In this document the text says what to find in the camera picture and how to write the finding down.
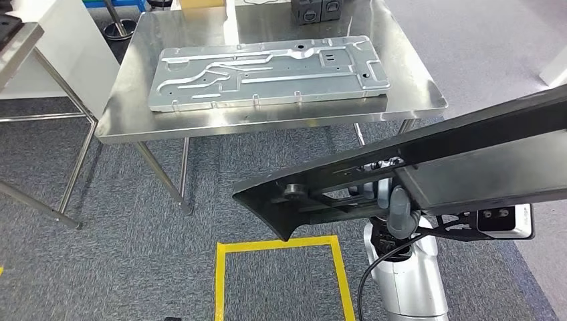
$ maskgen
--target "blue object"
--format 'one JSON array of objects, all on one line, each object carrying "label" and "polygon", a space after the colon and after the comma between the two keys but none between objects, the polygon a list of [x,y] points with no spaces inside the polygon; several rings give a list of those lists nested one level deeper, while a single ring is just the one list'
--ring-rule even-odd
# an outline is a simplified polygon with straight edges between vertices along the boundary
[{"label": "blue object", "polygon": [[[101,8],[105,7],[103,1],[89,1],[85,2],[85,7],[87,8]],[[135,5],[140,9],[140,12],[146,11],[146,0],[112,0],[112,4],[115,7],[125,6],[125,5]]]}]

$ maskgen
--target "cable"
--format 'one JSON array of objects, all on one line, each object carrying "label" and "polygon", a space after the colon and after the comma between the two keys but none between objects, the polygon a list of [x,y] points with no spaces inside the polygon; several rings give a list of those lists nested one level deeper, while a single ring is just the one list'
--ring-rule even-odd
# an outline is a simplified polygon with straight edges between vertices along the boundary
[{"label": "cable", "polygon": [[358,319],[360,321],[364,321],[364,317],[362,316],[362,289],[364,289],[364,283],[366,282],[366,279],[368,279],[368,276],[370,275],[370,273],[372,273],[372,270],[378,264],[380,264],[380,262],[382,262],[385,259],[393,256],[394,254],[398,253],[399,251],[405,249],[406,247],[412,245],[413,243],[419,241],[420,239],[422,239],[426,236],[427,236],[427,234],[421,234],[418,237],[409,240],[406,244],[396,247],[392,251],[389,251],[388,253],[377,258],[376,261],[372,262],[372,264],[370,264],[369,267],[364,271],[364,273],[362,274],[362,277],[360,279],[360,283],[358,284],[358,293],[356,294],[356,299],[357,299],[356,307],[358,309]]}]

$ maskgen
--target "electrical outlet box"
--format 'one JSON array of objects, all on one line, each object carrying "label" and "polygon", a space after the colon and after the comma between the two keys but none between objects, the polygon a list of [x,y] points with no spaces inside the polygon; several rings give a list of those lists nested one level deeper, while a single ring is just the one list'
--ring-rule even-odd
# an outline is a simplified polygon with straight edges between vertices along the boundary
[{"label": "electrical outlet box", "polygon": [[300,25],[321,21],[322,0],[292,0],[292,15]]},{"label": "electrical outlet box", "polygon": [[340,19],[342,4],[343,0],[322,0],[321,21]]}]

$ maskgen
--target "metal panel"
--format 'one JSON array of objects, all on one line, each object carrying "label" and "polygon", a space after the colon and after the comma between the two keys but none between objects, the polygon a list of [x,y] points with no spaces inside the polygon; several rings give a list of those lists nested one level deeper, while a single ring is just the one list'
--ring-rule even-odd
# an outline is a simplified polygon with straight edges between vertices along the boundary
[{"label": "metal panel", "polygon": [[385,94],[366,36],[164,49],[148,104],[157,112],[290,104]]}]

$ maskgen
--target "yellow floor tape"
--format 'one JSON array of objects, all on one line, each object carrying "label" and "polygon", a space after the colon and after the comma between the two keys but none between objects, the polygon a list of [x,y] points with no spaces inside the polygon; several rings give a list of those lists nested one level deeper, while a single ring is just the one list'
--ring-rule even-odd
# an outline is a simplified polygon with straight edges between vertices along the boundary
[{"label": "yellow floor tape", "polygon": [[225,258],[226,253],[237,253],[246,251],[261,251],[265,249],[289,249],[292,247],[330,245],[333,254],[333,261],[337,275],[338,288],[340,291],[340,299],[342,301],[342,309],[344,311],[345,321],[355,321],[354,308],[350,299],[350,291],[348,289],[348,281],[346,272],[344,271],[344,262],[340,253],[338,237],[316,236],[301,237],[290,239],[287,242],[280,240],[273,241],[257,241],[245,243],[222,244],[217,243],[217,267],[215,272],[215,321],[223,321],[225,316]]}]

